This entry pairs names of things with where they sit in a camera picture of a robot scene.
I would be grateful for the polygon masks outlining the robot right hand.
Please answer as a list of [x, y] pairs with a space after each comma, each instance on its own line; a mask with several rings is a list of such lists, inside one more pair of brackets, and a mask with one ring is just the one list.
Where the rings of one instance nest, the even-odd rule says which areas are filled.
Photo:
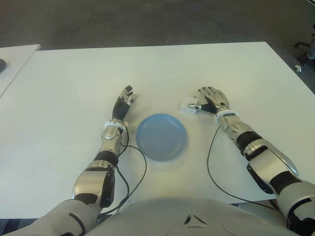
[[188, 104], [191, 109], [202, 110], [211, 114], [217, 114], [220, 111], [230, 108], [228, 99], [222, 91], [214, 87], [202, 87], [198, 92], [204, 97], [205, 104]]

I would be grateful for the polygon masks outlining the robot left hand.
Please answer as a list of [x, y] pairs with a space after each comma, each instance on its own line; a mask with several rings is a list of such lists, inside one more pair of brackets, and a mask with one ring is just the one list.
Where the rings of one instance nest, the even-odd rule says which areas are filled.
[[133, 93], [132, 86], [127, 86], [118, 96], [116, 103], [112, 111], [112, 119], [123, 121], [134, 101], [137, 99], [137, 95]]

